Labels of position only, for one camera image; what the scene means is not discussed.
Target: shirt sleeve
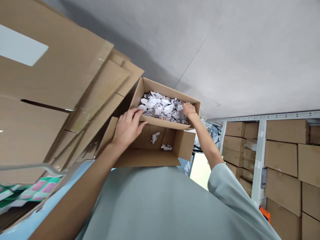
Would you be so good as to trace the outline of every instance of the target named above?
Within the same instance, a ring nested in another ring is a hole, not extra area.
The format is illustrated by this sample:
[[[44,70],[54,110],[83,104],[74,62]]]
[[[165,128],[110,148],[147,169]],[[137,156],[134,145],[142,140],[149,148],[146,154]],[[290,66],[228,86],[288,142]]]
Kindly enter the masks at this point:
[[[270,239],[280,239],[224,163],[219,163],[212,169],[208,181],[208,190],[255,228],[269,236]]]

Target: white ceiling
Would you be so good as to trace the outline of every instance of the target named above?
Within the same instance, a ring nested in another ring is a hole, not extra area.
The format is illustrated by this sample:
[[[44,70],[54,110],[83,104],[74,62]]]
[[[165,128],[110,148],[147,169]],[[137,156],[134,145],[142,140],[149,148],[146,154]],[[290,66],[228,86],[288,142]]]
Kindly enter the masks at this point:
[[[45,0],[205,118],[320,109],[319,0]]]

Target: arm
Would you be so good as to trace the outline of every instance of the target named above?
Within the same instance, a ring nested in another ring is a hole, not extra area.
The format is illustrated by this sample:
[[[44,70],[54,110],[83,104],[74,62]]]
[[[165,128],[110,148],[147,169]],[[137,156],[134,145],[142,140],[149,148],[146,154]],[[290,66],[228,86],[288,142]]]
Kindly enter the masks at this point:
[[[112,142],[64,195],[29,239],[51,239],[53,233],[57,239],[74,239],[77,236],[90,215],[112,167],[147,124],[144,122],[139,126],[142,113],[142,110],[135,108],[120,116]]]
[[[183,114],[186,115],[193,123],[199,138],[201,149],[208,160],[211,170],[215,165],[224,163],[216,144],[212,140],[206,127],[201,122],[194,106],[188,103],[183,103]]]

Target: orange object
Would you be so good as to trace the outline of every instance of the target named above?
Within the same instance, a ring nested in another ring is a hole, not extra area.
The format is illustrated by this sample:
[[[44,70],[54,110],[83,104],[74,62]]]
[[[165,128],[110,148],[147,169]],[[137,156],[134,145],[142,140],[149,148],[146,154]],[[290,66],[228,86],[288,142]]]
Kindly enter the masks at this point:
[[[259,207],[259,210],[262,213],[262,215],[266,218],[266,220],[271,224],[271,214],[261,206]]]

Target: hand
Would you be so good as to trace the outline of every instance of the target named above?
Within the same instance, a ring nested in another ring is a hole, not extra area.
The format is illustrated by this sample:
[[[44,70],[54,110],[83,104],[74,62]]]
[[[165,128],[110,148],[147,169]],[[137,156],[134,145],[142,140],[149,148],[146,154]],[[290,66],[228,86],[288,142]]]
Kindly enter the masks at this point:
[[[184,115],[186,115],[188,118],[190,118],[190,116],[194,115],[194,114],[198,115],[196,113],[195,107],[192,104],[190,104],[190,103],[182,103],[182,106],[183,106],[182,113]]]
[[[139,118],[143,112],[143,110],[133,108],[121,115],[112,142],[123,148],[129,147],[139,136],[144,125],[148,123],[143,122],[139,126]]]

